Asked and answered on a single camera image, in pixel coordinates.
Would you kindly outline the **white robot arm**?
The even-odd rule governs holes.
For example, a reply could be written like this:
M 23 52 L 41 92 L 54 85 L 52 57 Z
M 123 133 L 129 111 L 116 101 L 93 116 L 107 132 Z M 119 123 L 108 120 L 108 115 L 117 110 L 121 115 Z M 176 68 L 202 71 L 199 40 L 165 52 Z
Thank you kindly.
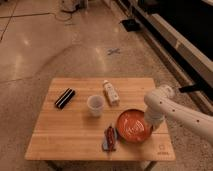
M 147 92 L 145 120 L 157 129 L 164 117 L 169 116 L 213 145 L 213 117 L 174 102 L 174 96 L 174 90 L 168 85 Z

